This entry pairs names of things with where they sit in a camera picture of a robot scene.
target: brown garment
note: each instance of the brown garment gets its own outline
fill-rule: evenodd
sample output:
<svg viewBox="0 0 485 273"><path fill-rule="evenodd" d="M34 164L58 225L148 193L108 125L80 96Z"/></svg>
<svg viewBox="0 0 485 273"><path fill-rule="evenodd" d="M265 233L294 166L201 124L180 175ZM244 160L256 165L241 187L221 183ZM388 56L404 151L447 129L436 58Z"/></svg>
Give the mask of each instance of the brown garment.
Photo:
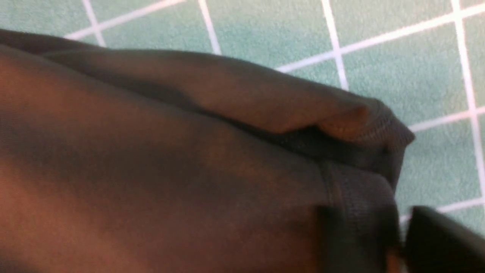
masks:
<svg viewBox="0 0 485 273"><path fill-rule="evenodd" d="M381 268L397 244L414 135L380 101L209 54L0 44L12 270L313 273L317 205Z"/></svg>

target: black object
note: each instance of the black object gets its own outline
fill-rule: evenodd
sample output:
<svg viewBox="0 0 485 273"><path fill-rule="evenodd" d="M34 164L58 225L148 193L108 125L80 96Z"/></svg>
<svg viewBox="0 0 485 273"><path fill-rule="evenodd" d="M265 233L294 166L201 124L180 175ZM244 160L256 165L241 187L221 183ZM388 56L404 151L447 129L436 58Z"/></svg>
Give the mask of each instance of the black object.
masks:
<svg viewBox="0 0 485 273"><path fill-rule="evenodd" d="M317 209L322 273L381 272L336 210ZM407 273L485 272L485 239L426 206L413 208L402 255Z"/></svg>

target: floor tile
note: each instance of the floor tile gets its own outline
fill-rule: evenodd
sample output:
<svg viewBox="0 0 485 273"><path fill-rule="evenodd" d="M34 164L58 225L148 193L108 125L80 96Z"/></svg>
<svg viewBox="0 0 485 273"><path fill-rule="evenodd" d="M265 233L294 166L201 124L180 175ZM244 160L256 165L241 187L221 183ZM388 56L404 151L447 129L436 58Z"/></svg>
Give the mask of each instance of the floor tile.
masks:
<svg viewBox="0 0 485 273"><path fill-rule="evenodd" d="M91 6L98 22L144 8L160 0L91 0Z"/></svg>
<svg viewBox="0 0 485 273"><path fill-rule="evenodd" d="M414 205L444 206L480 196L470 121L417 132L396 192L400 214Z"/></svg>
<svg viewBox="0 0 485 273"><path fill-rule="evenodd" d="M212 52L196 0L156 11L103 31L110 48Z"/></svg>
<svg viewBox="0 0 485 273"><path fill-rule="evenodd" d="M348 45L452 11L450 0L331 0L340 45Z"/></svg>
<svg viewBox="0 0 485 273"><path fill-rule="evenodd" d="M289 73L295 77L340 88L339 72L335 60L304 67Z"/></svg>
<svg viewBox="0 0 485 273"><path fill-rule="evenodd" d="M482 205L464 208L446 214L481 236L485 236L485 211Z"/></svg>
<svg viewBox="0 0 485 273"><path fill-rule="evenodd" d="M478 106L485 105L485 14L464 20L473 88Z"/></svg>
<svg viewBox="0 0 485 273"><path fill-rule="evenodd" d="M447 24L344 56L349 88L408 125L468 108L455 27Z"/></svg>
<svg viewBox="0 0 485 273"><path fill-rule="evenodd" d="M460 4L461 8L468 8L479 4L485 4L485 0L461 0Z"/></svg>
<svg viewBox="0 0 485 273"><path fill-rule="evenodd" d="M208 0L222 53L278 67L330 50L320 0Z"/></svg>
<svg viewBox="0 0 485 273"><path fill-rule="evenodd" d="M80 0L0 0L0 28L63 36L91 26Z"/></svg>

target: white grout line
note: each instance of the white grout line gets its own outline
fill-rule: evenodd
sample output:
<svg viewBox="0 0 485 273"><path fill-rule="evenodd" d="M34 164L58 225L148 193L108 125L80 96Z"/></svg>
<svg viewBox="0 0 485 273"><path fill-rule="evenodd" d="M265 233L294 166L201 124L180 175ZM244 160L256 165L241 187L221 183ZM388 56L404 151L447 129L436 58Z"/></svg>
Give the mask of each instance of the white grout line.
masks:
<svg viewBox="0 0 485 273"><path fill-rule="evenodd" d="M368 48L371 46L375 46L378 44L382 44L385 42L389 42L392 40L396 40L411 34L423 32L425 30L429 30L438 26L442 26L447 23L453 22L453 15L452 14L447 14L443 15L434 19L431 19L429 21L421 22L412 26L404 27L392 32L388 32L352 45L348 45L346 47L343 47L342 54L348 54L357 50L361 50L364 48Z"/></svg>
<svg viewBox="0 0 485 273"><path fill-rule="evenodd" d="M452 123L452 122L459 121L459 120L462 120L462 119L466 119L466 118L469 118L469 117L470 117L470 112L469 111L463 111L463 112L460 112L460 113L440 117L440 118L437 118L437 119L426 120L426 121L423 121L423 122L420 122L420 123L417 123L417 124L413 124L409 127L409 129L411 131L413 131L414 133L416 133L416 132L419 132L419 131L424 131L424 130L427 130L427 129L431 129L433 127Z"/></svg>
<svg viewBox="0 0 485 273"><path fill-rule="evenodd" d="M340 52L339 36L337 35L337 28L330 7L330 0L322 0L323 13L327 21L328 33L330 34L330 41L334 52L335 62L337 64L337 71L339 73L340 87L344 90L349 90L349 83L345 76L345 67L343 65L342 53Z"/></svg>
<svg viewBox="0 0 485 273"><path fill-rule="evenodd" d="M294 62L294 63L291 63L291 64L284 65L282 67L278 67L278 68L276 68L276 70L283 72L283 73L288 73L288 72L291 72L293 70L297 70L297 69L300 69L300 68L304 68L304 67L307 67L307 66L311 66L311 65L314 65L314 64L317 64L317 63L321 63L321 62L330 60L334 57L335 57L334 52L329 51L329 52L318 54L318 55L312 56L310 58L306 58L306 59L303 59L303 60L300 60L300 61L297 61L297 62Z"/></svg>
<svg viewBox="0 0 485 273"><path fill-rule="evenodd" d="M212 45L212 51L214 54L221 55L221 47L219 46L219 41L217 41L217 36L215 34L214 25L210 19L209 8L207 7L206 0L199 0L199 7L202 11L202 16L204 17L204 22L209 32L209 40Z"/></svg>
<svg viewBox="0 0 485 273"><path fill-rule="evenodd" d="M470 17L470 16L477 15L477 14L484 13L484 12L485 12L485 4L479 4L479 5L469 7L467 9L462 10L461 12L459 12L459 15L460 15L460 17L466 18L466 17ZM340 48L340 53L342 55L343 54L349 54L349 53L357 51L357 50L361 50L361 49L368 48L368 47L371 47L371 46L375 46L375 45L378 45L378 44L381 44L381 43L396 40L396 39L402 38L404 36L419 33L419 32L425 31L425 30L429 30L429 29L433 29L433 28L442 26L444 24L452 23L454 21L454 17L455 17L455 14L453 14L453 13L452 14L446 14L446 15L431 19L429 21L424 21L424 22L421 22L421 23L417 23L415 25L411 25L411 26L404 27L404 28L401 28L401 29L398 29L398 30L395 30L395 31L392 31L392 32L388 32L388 33L385 33L385 34L382 34L382 35L379 35L379 36L376 36L376 37L372 37L370 39L366 39L366 40L363 40L363 41L342 47L342 48ZM287 64L287 65L284 65L282 67L277 68L276 70L287 73L287 72L290 72L292 70L303 68L303 67L308 66L308 65L313 65L313 64L316 64L316 63L319 63L319 62L326 61L328 59L331 59L333 57L333 55L334 54L333 54L332 51L321 53L321 54L318 54L318 55L297 61L295 63L290 63L290 64Z"/></svg>
<svg viewBox="0 0 485 273"><path fill-rule="evenodd" d="M101 35L101 31L99 30L96 16L93 11L93 7L91 6L91 2L89 0L82 0L82 4L86 10L86 14L88 15L89 21L91 22L91 27L93 28L94 35L96 36L97 43L102 46L106 47L106 43L103 39L103 35Z"/></svg>
<svg viewBox="0 0 485 273"><path fill-rule="evenodd" d="M463 71L463 81L465 83L465 91L467 93L467 101L470 112L471 131L473 135L473 146L475 147L475 158L478 171L478 179L480 182L480 189L482 198L485 197L485 166L484 155L482 149L482 137L480 134L480 125L478 122L478 114L476 111L475 93L473 91L473 81L471 78L470 64L468 59L467 43L465 38L465 29L463 26L463 19L460 15L460 0L451 0L453 7L453 18L456 26L456 37L458 41L458 52L460 53L460 61Z"/></svg>
<svg viewBox="0 0 485 273"><path fill-rule="evenodd" d="M484 205L484 204L485 204L484 198L476 198L476 199L469 199L469 200L466 200L466 201L453 203L453 204L450 204L450 205L441 206L441 207L436 208L436 210L441 212L441 213L448 213L448 212L452 212L452 211L456 211L456 210L460 210L460 209L465 209L465 208L469 208L469 207L473 207L473 206L477 206L477 205ZM399 217L399 222L403 223L403 222L409 220L410 218L411 218L410 215L403 215L403 216Z"/></svg>
<svg viewBox="0 0 485 273"><path fill-rule="evenodd" d="M163 1L157 2L155 4L146 6L144 8L135 10L133 12L121 15L119 17L104 21L104 22L98 24L98 28L99 28L100 31L108 29L108 28L112 28L114 26L126 23L128 21L143 17L143 16L148 15L150 13L153 13L155 11L158 11L158 10L164 9L166 7L170 7L170 6L173 6L175 4L185 2L185 1L186 0L163 0ZM76 31L74 33L68 34L68 35L64 36L64 38L78 40L78 39L81 39L83 37L88 36L89 34L95 33L95 31L96 30L93 27L90 27L90 28L82 29L82 30Z"/></svg>

